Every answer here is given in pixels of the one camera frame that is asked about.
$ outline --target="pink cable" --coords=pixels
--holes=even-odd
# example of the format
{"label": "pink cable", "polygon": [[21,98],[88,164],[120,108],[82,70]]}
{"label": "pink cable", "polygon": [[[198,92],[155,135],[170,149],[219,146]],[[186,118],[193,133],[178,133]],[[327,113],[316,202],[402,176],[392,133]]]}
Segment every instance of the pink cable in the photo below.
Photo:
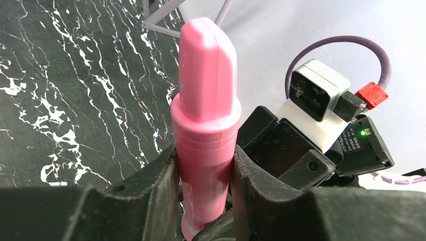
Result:
{"label": "pink cable", "polygon": [[384,182],[395,183],[396,185],[409,185],[409,184],[414,184],[414,183],[426,181],[426,176],[418,177],[418,178],[415,178],[415,179],[412,179],[412,180],[395,180],[395,181],[393,181],[392,178],[383,176],[379,172],[372,172],[371,175],[373,175],[375,177],[380,175]]}

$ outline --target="screw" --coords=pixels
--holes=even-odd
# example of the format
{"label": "screw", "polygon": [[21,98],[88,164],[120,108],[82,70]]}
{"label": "screw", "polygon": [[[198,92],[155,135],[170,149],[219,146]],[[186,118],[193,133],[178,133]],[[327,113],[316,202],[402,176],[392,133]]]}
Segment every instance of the screw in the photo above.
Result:
{"label": "screw", "polygon": [[360,105],[358,106],[358,109],[360,109],[360,110],[364,110],[364,109],[365,109],[365,107],[367,107],[367,104],[366,104],[366,103],[362,103],[362,104],[360,104]]}

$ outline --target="lipstick bullet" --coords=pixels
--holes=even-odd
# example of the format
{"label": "lipstick bullet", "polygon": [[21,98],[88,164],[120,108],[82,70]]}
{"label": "lipstick bullet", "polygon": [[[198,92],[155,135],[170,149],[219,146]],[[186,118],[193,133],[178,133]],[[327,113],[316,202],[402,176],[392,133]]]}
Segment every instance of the lipstick bullet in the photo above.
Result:
{"label": "lipstick bullet", "polygon": [[179,45],[179,93],[171,105],[183,194],[182,232],[190,241],[225,209],[241,116],[237,54],[208,18],[188,21]]}

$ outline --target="cable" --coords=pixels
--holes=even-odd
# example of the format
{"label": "cable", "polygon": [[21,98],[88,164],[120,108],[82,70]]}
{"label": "cable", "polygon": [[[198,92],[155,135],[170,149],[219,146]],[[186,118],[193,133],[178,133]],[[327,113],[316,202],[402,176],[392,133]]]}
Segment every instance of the cable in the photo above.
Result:
{"label": "cable", "polygon": [[358,36],[335,36],[335,37],[330,37],[330,38],[320,40],[316,43],[309,45],[307,48],[302,50],[302,52],[300,52],[295,57],[295,59],[291,62],[290,66],[288,67],[287,73],[285,74],[285,81],[284,81],[285,95],[287,96],[287,98],[289,98],[289,92],[290,92],[291,73],[293,72],[296,64],[306,54],[308,54],[312,50],[327,44],[332,44],[332,43],[354,43],[354,44],[362,45],[368,48],[369,50],[373,51],[374,54],[376,54],[377,58],[379,59],[380,66],[381,66],[381,74],[380,74],[378,85],[383,90],[386,89],[386,87],[389,84],[390,75],[391,75],[390,60],[389,60],[389,57],[387,56],[387,53],[378,44],[366,38],[362,38]]}
{"label": "cable", "polygon": [[411,180],[395,180],[394,181],[394,180],[392,180],[392,178],[383,176],[379,172],[372,172],[370,174],[373,175],[374,177],[381,176],[381,178],[384,182],[391,183],[391,184],[395,183],[397,185],[409,185],[409,184],[414,184],[414,183],[426,181],[426,176],[414,178],[414,179],[411,179]]}

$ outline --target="white wall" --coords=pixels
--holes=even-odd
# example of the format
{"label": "white wall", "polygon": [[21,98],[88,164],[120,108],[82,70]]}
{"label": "white wall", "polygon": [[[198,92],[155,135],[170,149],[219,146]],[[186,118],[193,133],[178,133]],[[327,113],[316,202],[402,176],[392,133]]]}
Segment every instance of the white wall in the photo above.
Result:
{"label": "white wall", "polygon": [[[216,18],[224,0],[187,0],[187,21]],[[392,60],[385,103],[369,112],[394,157],[391,172],[426,167],[426,1],[422,0],[234,0],[222,28],[238,54],[238,96],[243,120],[258,105],[277,111],[284,102],[284,76],[292,59],[309,44],[336,35],[358,35],[380,44]],[[354,44],[313,51],[351,80],[356,91],[377,81],[374,54]]]}

